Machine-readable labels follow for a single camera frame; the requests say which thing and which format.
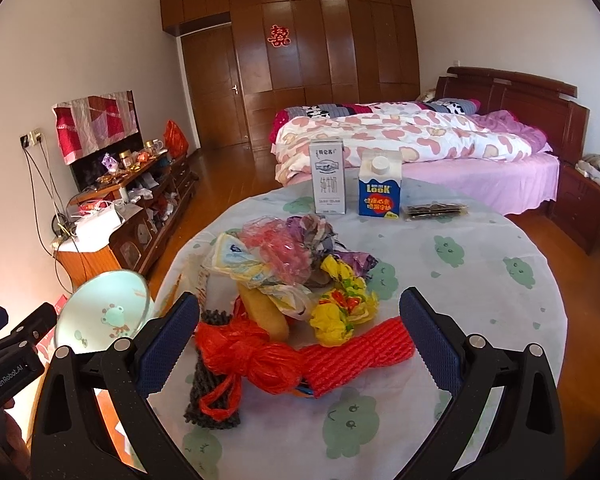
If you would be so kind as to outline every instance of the metal screw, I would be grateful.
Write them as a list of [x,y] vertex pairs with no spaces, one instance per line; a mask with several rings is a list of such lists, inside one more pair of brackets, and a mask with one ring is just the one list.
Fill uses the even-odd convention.
[[113,343],[113,348],[115,348],[118,352],[124,352],[128,350],[131,346],[131,341],[126,338],[118,339],[115,343]]
[[58,359],[64,359],[69,355],[69,347],[61,346],[58,350],[56,350],[56,357]]
[[536,357],[542,357],[542,354],[544,353],[542,347],[537,344],[529,345],[529,351]]
[[473,346],[474,348],[484,348],[484,346],[487,344],[487,342],[484,340],[484,338],[481,335],[472,335],[469,338],[469,344],[471,346]]

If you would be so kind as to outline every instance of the wooden headboard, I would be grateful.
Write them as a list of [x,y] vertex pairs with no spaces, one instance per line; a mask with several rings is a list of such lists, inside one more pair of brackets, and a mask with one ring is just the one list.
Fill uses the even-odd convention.
[[508,110],[522,123],[540,128],[553,153],[575,164],[582,158],[589,109],[565,99],[577,97],[575,86],[537,75],[490,68],[449,67],[441,77],[436,98],[477,99],[480,115]]

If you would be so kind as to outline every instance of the potato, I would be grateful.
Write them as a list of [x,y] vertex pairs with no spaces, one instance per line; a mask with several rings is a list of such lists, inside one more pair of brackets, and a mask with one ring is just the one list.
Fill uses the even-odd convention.
[[289,325],[286,323],[285,315],[266,294],[257,288],[248,288],[242,283],[238,283],[238,293],[249,319],[269,332],[272,341],[285,342],[289,339]]

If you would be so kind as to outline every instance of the wooden floor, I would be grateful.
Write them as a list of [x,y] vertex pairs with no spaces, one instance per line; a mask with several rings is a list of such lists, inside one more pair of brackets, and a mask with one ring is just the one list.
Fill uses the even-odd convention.
[[[196,195],[152,269],[155,293],[178,250],[220,213],[240,200],[280,187],[275,160],[248,145],[192,157],[200,181]],[[511,218],[547,257],[569,319],[564,366],[558,383],[571,472],[600,436],[600,247],[587,256],[548,218],[536,212]]]

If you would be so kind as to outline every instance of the white tablecloth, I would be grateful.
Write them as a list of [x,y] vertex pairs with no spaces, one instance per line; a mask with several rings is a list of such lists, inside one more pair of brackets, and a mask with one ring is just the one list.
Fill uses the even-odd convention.
[[[497,348],[522,350],[531,342],[542,345],[557,381],[567,318],[546,259],[525,233],[475,200],[409,179],[402,183],[403,203],[464,202],[469,214],[453,220],[410,222],[360,217],[355,171],[347,170],[349,212],[329,220],[338,240],[349,250],[369,252],[381,261],[372,286],[382,301],[377,318],[369,325],[397,316],[401,292],[416,286],[435,310],[452,316],[467,334],[483,334]],[[310,182],[232,206],[182,248],[156,304],[168,297],[179,276],[178,293],[193,290],[197,280],[191,275],[193,269],[219,233],[261,216],[286,218],[311,210]],[[231,309],[237,294],[230,280],[213,275],[207,293],[206,307],[210,310]],[[362,333],[365,326],[356,330]],[[302,346],[315,340],[309,327],[301,326],[291,342]],[[420,447],[450,399],[447,392],[436,388],[416,354],[394,367],[368,370],[348,388],[317,400],[287,394],[271,396],[243,380],[240,426],[208,431],[186,424],[183,418],[195,365],[191,343],[163,390],[149,400],[169,435],[205,480],[393,479]],[[492,391],[458,466],[475,459],[500,394]],[[333,410],[348,410],[357,424],[354,430],[348,426],[329,428],[328,433],[334,436],[328,437],[327,444],[323,425]],[[374,420],[374,412],[379,417],[377,431],[375,423],[369,422]],[[346,433],[350,430],[357,432],[353,444]]]

